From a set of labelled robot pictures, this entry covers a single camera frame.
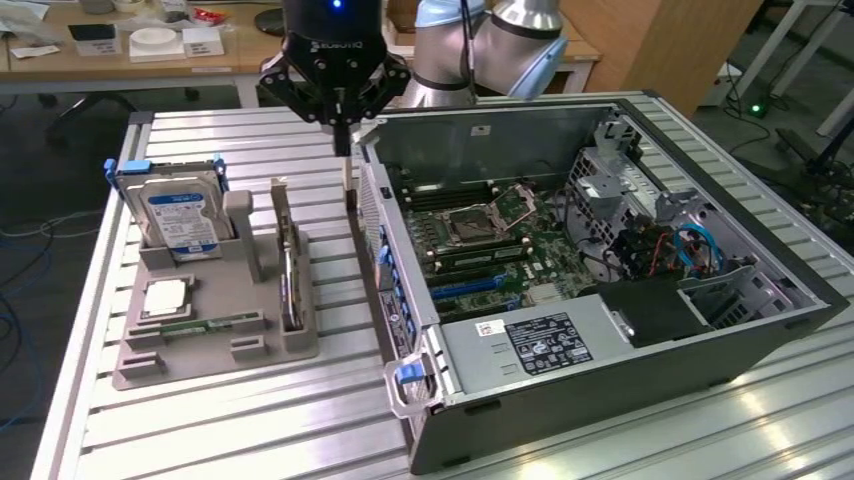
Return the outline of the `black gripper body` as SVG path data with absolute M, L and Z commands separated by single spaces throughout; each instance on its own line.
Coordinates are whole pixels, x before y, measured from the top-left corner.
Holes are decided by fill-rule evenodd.
M 285 1 L 279 62 L 286 104 L 309 122 L 349 126 L 361 92 L 386 58 L 379 1 Z

